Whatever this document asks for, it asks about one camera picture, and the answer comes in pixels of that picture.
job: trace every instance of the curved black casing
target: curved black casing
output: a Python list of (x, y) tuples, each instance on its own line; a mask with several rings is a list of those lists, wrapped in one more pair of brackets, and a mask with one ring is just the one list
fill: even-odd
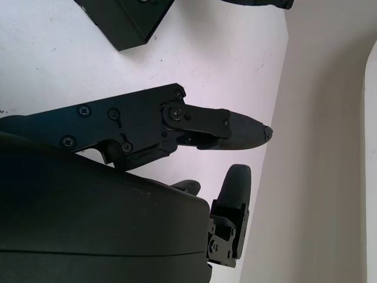
[(209, 206), (0, 133), (1, 283), (208, 283)]

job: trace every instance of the black box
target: black box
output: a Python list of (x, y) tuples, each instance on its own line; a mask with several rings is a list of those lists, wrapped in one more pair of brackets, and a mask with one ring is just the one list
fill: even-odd
[(119, 51), (148, 43), (174, 0), (75, 0)]

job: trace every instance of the white surface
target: white surface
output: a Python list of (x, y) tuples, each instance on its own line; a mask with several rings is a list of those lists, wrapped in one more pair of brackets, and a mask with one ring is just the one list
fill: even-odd
[(376, 13), (375, 0), (301, 0), (286, 13), (275, 138), (242, 283), (364, 282), (359, 108)]
[(377, 282), (377, 44), (365, 73), (365, 185), (367, 279)]
[[(1, 116), (180, 83), (188, 104), (269, 125), (286, 44), (284, 13), (274, 7), (176, 0), (147, 45), (117, 52), (73, 0), (0, 0)], [(198, 180), (200, 196), (211, 202), (228, 168), (248, 164), (252, 211), (265, 151), (179, 148), (135, 173), (166, 183)], [(214, 266), (212, 282), (238, 282), (241, 268), (242, 261), (236, 269)]]

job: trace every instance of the black component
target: black component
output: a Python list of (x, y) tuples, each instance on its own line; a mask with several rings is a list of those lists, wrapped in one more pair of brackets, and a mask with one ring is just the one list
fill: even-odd
[[(235, 267), (242, 255), (249, 218), (251, 170), (233, 165), (223, 183), (219, 198), (212, 203), (207, 256), (210, 262)], [(211, 245), (216, 243), (218, 251)]]
[(30, 116), (8, 116), (0, 119), (0, 131), (72, 152), (94, 148), (106, 164), (123, 171), (167, 157), (178, 145), (251, 149), (272, 136), (269, 127), (250, 117), (186, 105), (177, 93), (186, 96), (183, 87), (172, 84)]
[[(0, 119), (0, 282), (209, 283), (208, 261), (236, 266), (249, 167), (230, 168), (211, 210), (196, 181), (167, 186), (124, 171), (178, 144), (246, 149), (272, 131), (228, 110), (185, 105), (177, 90), (185, 96), (173, 84)], [(115, 169), (74, 154), (91, 147)]]
[(178, 99), (181, 99), (181, 98), (183, 98), (183, 97), (184, 97), (184, 94), (183, 94), (183, 92), (182, 92), (182, 91), (180, 91), (180, 90), (176, 90), (176, 97), (177, 97)]
[(244, 6), (266, 6), (274, 5), (281, 9), (290, 9), (293, 6), (295, 0), (222, 0)]
[(75, 0), (119, 51), (148, 43), (174, 0)]
[(132, 152), (132, 144), (130, 143), (124, 143), (122, 144), (122, 150), (124, 153), (131, 153)]
[(92, 114), (92, 110), (87, 105), (80, 105), (77, 107), (77, 114), (82, 118), (88, 118)]
[(120, 113), (117, 109), (112, 108), (107, 112), (107, 115), (110, 119), (116, 121), (120, 118)]
[(193, 180), (181, 181), (171, 186), (193, 196), (197, 196), (200, 191), (199, 182)]
[(170, 118), (174, 121), (179, 121), (182, 118), (182, 110), (178, 107), (170, 109)]
[(1, 283), (210, 281), (205, 200), (11, 134), (0, 157)]
[(63, 149), (74, 149), (76, 146), (76, 139), (72, 136), (64, 136), (60, 140), (60, 145)]

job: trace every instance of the black plastic housing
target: black plastic housing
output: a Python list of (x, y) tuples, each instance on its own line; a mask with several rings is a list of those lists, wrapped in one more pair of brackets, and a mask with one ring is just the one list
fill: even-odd
[(148, 43), (174, 0), (75, 0), (119, 51)]
[(208, 283), (209, 205), (0, 133), (1, 283)]

